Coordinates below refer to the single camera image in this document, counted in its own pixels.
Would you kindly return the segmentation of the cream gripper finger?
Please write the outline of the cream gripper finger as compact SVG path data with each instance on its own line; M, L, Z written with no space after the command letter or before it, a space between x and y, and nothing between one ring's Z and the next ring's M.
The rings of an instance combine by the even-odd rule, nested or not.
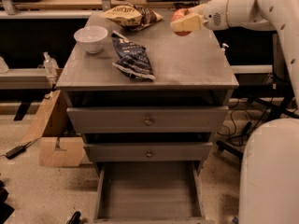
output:
M197 13L175 16L170 22L170 27L175 33L197 31L200 30L202 26L203 19Z
M189 7L185 12L185 14L188 15L188 14L195 13L195 14L203 15L205 6L206 6L205 4L201 4L195 7Z

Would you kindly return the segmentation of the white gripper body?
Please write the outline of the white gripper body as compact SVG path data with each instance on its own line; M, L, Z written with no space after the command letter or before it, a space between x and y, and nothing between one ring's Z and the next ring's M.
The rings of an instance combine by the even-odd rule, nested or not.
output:
M257 0L211 0L203 8L203 23L212 31L242 27L253 31L274 31L262 17Z

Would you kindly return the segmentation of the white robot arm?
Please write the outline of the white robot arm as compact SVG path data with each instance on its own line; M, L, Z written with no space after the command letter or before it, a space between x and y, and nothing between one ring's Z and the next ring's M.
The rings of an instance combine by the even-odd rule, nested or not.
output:
M287 68L299 104L299 0L210 0L172 15L178 35L206 27L273 31L274 61ZM274 119L247 141L241 165L238 224L299 224L299 120Z

